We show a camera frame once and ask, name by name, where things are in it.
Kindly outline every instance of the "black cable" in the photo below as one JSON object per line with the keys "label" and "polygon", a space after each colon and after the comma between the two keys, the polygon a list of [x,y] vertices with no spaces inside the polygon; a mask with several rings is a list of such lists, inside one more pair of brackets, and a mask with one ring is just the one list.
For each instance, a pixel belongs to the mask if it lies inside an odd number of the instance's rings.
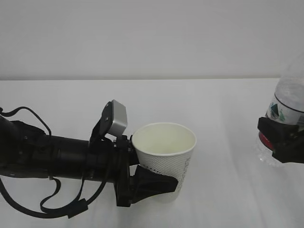
{"label": "black cable", "polygon": [[26,109],[26,110],[30,111],[45,126],[45,128],[47,129],[49,137],[52,136],[51,129],[48,127],[48,125],[33,110],[31,110],[28,107],[22,106],[22,107],[14,109],[13,111],[10,111],[8,113],[4,113],[3,108],[0,107],[0,115],[3,115],[4,117],[11,117],[11,116],[15,115],[17,112],[19,112],[21,109]]}
{"label": "black cable", "polygon": [[[89,200],[86,201],[87,205],[91,204],[100,195],[100,193],[102,192],[102,190],[105,187],[105,184],[108,181],[110,171],[111,171],[111,163],[109,162],[107,170],[105,172],[104,179],[102,180],[99,188],[94,193],[94,195],[91,198],[89,198]],[[56,213],[47,214],[47,213],[41,213],[41,212],[36,212],[36,211],[33,211],[33,210],[29,210],[29,209],[23,207],[22,205],[18,204],[16,201],[14,201],[13,198],[9,195],[9,193],[7,192],[3,182],[1,180],[1,178],[0,178],[0,193],[2,194],[5,201],[10,206],[12,206],[14,209],[16,209],[17,211],[19,211],[23,214],[26,214],[26,215],[29,215],[29,216],[32,216],[32,217],[36,217],[36,218],[40,218],[40,219],[41,218],[42,219],[48,219],[48,218],[49,219],[55,219],[55,218],[60,218],[60,217],[63,217],[63,216],[68,216],[66,211],[65,212],[60,211],[60,212],[56,212]]]}
{"label": "black cable", "polygon": [[40,202],[40,209],[41,211],[45,212],[45,213],[54,213],[54,212],[60,212],[62,211],[63,213],[66,213],[67,210],[70,209],[70,207],[73,207],[75,205],[75,203],[77,201],[79,201],[81,193],[82,193],[82,189],[84,187],[84,183],[85,183],[85,176],[84,174],[82,175],[82,179],[81,179],[81,187],[80,190],[77,194],[77,196],[67,205],[61,207],[61,208],[56,208],[56,209],[52,209],[52,208],[46,208],[43,206],[44,203],[46,203],[46,201],[48,201],[50,198],[52,198],[53,196],[55,196],[57,193],[59,193],[60,188],[61,188],[61,182],[60,180],[58,180],[57,178],[52,178],[52,180],[54,180],[56,182],[56,189],[54,191],[54,193],[48,197],[45,197],[41,202]]}

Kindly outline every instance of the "plastic water bottle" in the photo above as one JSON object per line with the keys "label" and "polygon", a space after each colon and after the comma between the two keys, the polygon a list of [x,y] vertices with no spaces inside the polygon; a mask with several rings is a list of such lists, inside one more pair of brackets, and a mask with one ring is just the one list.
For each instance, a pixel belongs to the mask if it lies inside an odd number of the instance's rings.
{"label": "plastic water bottle", "polygon": [[[282,73],[266,117],[283,124],[304,126],[304,53]],[[272,145],[259,133],[255,151],[260,160],[272,166],[283,164],[272,157]]]}

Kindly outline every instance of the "paper cup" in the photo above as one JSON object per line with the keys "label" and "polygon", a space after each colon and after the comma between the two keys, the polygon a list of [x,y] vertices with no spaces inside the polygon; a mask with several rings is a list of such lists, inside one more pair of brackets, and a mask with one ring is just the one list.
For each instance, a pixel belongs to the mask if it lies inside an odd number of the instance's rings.
{"label": "paper cup", "polygon": [[179,182],[175,192],[161,194],[159,200],[168,202],[178,197],[196,141],[189,128],[177,123],[152,123],[132,136],[141,166]]}

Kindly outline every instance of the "white table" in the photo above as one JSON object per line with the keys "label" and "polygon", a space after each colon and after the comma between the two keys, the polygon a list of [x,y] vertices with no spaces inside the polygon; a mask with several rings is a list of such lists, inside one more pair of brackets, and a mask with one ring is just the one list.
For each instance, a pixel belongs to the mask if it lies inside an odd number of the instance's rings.
{"label": "white table", "polygon": [[[0,198],[5,228],[302,228],[304,165],[273,168],[253,152],[257,120],[272,98],[276,79],[0,81],[0,106],[29,106],[54,135],[88,140],[104,105],[116,99],[127,107],[126,134],[151,122],[191,128],[198,144],[180,196],[162,204],[146,199],[118,208],[107,184],[89,210],[70,220],[23,215]],[[42,127],[26,111],[11,119]],[[3,178],[20,204],[39,210],[55,183]],[[76,195],[80,181],[63,179],[62,191],[47,206],[59,207]],[[99,186],[85,184],[88,198]]]}

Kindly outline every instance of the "robotic arm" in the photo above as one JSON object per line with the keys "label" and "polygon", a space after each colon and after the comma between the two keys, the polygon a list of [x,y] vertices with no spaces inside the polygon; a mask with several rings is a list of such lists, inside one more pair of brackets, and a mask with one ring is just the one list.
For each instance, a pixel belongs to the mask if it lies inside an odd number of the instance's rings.
{"label": "robotic arm", "polygon": [[[43,130],[20,121],[8,121],[21,109],[32,112],[47,128]],[[107,182],[114,184],[116,204],[129,207],[147,197],[173,192],[178,181],[169,176],[151,172],[141,167],[132,140],[123,135],[127,127],[126,108],[113,100],[105,106],[100,120],[93,128],[89,141],[52,136],[49,127],[31,109],[20,107],[9,113],[0,108],[0,175],[12,178],[49,178],[57,184],[55,192],[43,199],[43,212],[31,211],[16,203],[0,180],[0,193],[16,210],[27,215],[52,219],[69,218],[84,212],[103,190]],[[106,134],[116,137],[113,142]],[[130,166],[137,165],[135,174],[130,176]],[[68,205],[48,209],[43,204],[55,196],[61,187],[55,177],[81,179],[79,194]],[[80,199],[86,180],[101,181],[96,193]]]}

